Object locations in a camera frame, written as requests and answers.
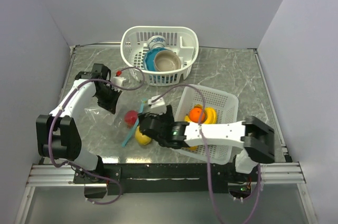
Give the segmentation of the white rectangular mesh basket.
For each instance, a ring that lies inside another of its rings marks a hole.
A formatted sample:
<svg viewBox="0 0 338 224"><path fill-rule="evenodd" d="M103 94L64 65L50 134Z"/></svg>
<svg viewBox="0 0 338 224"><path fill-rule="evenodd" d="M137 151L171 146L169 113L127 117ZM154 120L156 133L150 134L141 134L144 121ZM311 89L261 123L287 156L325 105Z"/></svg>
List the white rectangular mesh basket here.
<svg viewBox="0 0 338 224"><path fill-rule="evenodd" d="M192 85L202 93L205 99L204 124L229 124L237 121L238 98L225 91ZM175 113L176 121L193 122L197 121L197 108L202 109L203 100L201 96L192 88L185 87ZM231 159L232 147L222 145L208 145L211 163L224 165ZM182 155L206 162L204 143L199 146L173 150Z"/></svg>

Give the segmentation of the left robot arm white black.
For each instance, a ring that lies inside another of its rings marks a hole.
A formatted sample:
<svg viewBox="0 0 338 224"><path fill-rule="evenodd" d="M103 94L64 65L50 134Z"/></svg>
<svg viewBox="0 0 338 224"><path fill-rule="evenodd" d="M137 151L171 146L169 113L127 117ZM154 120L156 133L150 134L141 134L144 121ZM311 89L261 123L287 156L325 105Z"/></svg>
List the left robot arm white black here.
<svg viewBox="0 0 338 224"><path fill-rule="evenodd" d="M42 157L71 162L86 170L86 177L97 183L103 180L105 169L102 158L87 151L76 126L76 120L88 101L97 98L97 104L114 114L121 95L121 87L127 80L104 64L96 63L91 71L80 71L71 90L57 108L36 119L37 149Z"/></svg>

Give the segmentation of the yellow orange fake mango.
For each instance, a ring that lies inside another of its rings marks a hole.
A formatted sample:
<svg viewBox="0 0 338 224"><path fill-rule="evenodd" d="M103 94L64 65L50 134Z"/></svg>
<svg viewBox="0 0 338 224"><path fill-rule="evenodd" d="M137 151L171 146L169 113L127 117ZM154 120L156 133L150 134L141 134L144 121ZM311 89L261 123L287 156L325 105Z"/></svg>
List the yellow orange fake mango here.
<svg viewBox="0 0 338 224"><path fill-rule="evenodd" d="M139 126L137 126L135 130L135 139L140 145L148 145L152 139L144 134L142 134L139 130Z"/></svg>

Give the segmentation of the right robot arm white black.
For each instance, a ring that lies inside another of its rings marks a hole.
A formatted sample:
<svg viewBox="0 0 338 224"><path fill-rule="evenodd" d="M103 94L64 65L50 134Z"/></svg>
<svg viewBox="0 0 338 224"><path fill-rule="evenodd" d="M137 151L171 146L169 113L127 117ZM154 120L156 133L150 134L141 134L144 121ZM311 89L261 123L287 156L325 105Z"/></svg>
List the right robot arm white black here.
<svg viewBox="0 0 338 224"><path fill-rule="evenodd" d="M234 157L231 175L243 181L258 164L275 162L274 130L255 116L229 124L176 122L172 107L160 114L138 114L139 130L162 147L180 150L194 146L226 146L241 150Z"/></svg>

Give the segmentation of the clear zip top bag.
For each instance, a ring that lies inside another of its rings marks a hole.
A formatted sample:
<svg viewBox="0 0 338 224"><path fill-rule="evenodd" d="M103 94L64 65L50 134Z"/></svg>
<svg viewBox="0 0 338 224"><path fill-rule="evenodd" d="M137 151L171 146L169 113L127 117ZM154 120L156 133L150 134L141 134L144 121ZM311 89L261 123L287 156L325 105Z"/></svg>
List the clear zip top bag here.
<svg viewBox="0 0 338 224"><path fill-rule="evenodd" d="M125 147L128 142L135 136L135 130L137 126L139 126L139 119L137 119L136 123L133 127L128 127L124 121L125 114L130 110L135 110L139 113L142 113L144 107L147 105L147 99L142 99L139 103L138 109L131 109L127 105L120 105L115 114L112 114L103 108L85 108L86 115L89 115L90 120L93 123L106 123L110 127L119 128L121 127L127 133L125 134L123 140L121 140L121 146Z"/></svg>

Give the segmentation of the orange fake fruit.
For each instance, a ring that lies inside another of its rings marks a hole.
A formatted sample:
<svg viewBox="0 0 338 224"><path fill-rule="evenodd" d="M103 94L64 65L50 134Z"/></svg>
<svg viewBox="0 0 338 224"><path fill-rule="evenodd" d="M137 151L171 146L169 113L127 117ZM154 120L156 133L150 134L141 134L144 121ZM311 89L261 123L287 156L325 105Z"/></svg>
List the orange fake fruit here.
<svg viewBox="0 0 338 224"><path fill-rule="evenodd" d="M190 110L188 117L194 123L203 122L205 120L205 112L200 107L194 107Z"/></svg>

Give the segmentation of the red fake apple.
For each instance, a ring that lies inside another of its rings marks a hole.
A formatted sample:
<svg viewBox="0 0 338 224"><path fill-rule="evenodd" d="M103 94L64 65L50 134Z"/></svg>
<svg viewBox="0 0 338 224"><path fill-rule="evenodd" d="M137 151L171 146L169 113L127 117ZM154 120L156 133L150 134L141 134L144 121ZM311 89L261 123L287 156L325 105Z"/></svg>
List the red fake apple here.
<svg viewBox="0 0 338 224"><path fill-rule="evenodd" d="M124 121L128 127L133 127L138 119L138 112L135 110L128 111L124 116Z"/></svg>

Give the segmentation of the yellow fake banana piece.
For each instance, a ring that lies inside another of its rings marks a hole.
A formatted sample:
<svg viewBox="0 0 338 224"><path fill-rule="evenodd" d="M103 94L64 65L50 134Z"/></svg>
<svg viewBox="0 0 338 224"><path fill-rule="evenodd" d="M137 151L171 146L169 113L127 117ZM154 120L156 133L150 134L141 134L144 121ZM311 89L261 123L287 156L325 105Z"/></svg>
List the yellow fake banana piece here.
<svg viewBox="0 0 338 224"><path fill-rule="evenodd" d="M207 107L204 109L205 112L205 120L202 122L204 124L215 124L217 121L217 113L215 109L211 107Z"/></svg>

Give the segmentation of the yellow fake pepper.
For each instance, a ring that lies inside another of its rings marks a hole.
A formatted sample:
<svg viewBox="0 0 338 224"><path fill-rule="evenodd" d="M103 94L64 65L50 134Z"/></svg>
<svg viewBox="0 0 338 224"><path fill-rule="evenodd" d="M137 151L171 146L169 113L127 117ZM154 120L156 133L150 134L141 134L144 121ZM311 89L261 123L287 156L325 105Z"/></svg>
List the yellow fake pepper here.
<svg viewBox="0 0 338 224"><path fill-rule="evenodd" d="M189 118L189 116L188 115L186 115L185 117L184 117L184 121L185 122L189 122L189 123L191 123L192 121L190 120L190 118Z"/></svg>

